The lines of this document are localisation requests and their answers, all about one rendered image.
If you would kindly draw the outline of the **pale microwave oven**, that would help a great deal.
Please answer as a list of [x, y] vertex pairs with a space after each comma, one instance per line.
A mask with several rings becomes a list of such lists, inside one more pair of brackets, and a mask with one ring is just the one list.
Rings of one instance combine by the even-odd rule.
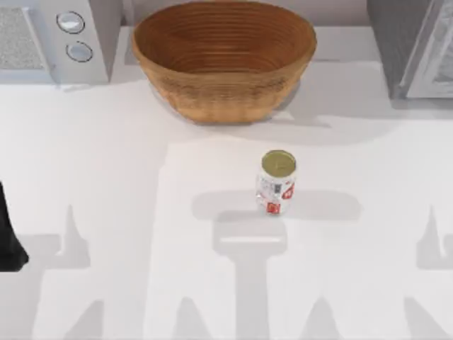
[[[67, 11], [84, 18], [79, 34], [58, 27]], [[107, 84], [122, 17], [122, 0], [0, 0], [0, 84]], [[93, 50], [89, 62], [68, 58], [66, 45], [77, 41]]]

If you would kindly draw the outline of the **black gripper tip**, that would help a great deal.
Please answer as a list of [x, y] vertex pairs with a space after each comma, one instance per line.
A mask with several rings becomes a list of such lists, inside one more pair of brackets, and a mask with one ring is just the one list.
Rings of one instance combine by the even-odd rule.
[[0, 182], [0, 273], [19, 272], [28, 262], [29, 255], [13, 230]]

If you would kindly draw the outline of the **pale glass cabinet door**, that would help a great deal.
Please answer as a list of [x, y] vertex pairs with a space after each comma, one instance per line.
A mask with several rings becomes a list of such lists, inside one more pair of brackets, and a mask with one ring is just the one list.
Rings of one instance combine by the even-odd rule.
[[430, 0], [400, 86], [405, 98], [453, 99], [453, 0]]

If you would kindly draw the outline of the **silver microwave knob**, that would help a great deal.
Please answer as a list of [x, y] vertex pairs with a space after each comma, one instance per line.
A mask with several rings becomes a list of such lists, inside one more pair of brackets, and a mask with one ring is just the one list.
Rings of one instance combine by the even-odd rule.
[[85, 28], [84, 18], [74, 11], [57, 14], [56, 22], [58, 27], [68, 34], [79, 34]]
[[68, 58], [78, 63], [89, 62], [93, 58], [93, 50], [84, 42], [77, 41], [66, 45]]

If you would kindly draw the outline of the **red and white can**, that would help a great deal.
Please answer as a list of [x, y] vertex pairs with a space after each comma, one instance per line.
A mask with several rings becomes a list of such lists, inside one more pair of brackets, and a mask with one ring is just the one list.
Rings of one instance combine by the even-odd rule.
[[256, 179], [256, 201], [269, 215], [281, 215], [294, 195], [297, 174], [295, 157], [282, 149], [266, 152]]

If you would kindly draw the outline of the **brown woven basket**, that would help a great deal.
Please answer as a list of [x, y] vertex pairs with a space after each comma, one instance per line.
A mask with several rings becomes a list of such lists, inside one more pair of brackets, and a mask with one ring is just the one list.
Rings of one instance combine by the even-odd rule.
[[257, 1], [191, 1], [138, 23], [132, 51], [172, 109], [197, 123], [254, 123], [292, 92], [317, 39], [305, 18]]

